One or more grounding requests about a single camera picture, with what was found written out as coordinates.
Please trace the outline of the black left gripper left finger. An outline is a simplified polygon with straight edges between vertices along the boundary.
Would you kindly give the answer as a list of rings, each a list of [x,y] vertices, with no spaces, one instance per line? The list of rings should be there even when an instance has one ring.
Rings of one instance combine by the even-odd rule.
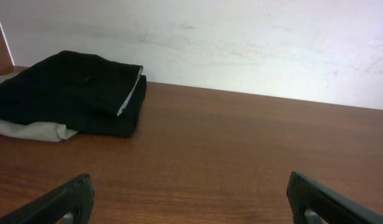
[[[0,223],[56,223],[71,214],[73,223],[88,223],[95,192],[89,174],[81,174],[17,210],[0,217]]]

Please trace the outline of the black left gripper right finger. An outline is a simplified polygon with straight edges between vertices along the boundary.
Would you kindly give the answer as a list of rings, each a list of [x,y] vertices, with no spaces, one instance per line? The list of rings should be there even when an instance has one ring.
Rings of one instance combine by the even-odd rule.
[[[299,172],[290,174],[287,198],[294,223],[383,224],[383,216]]]

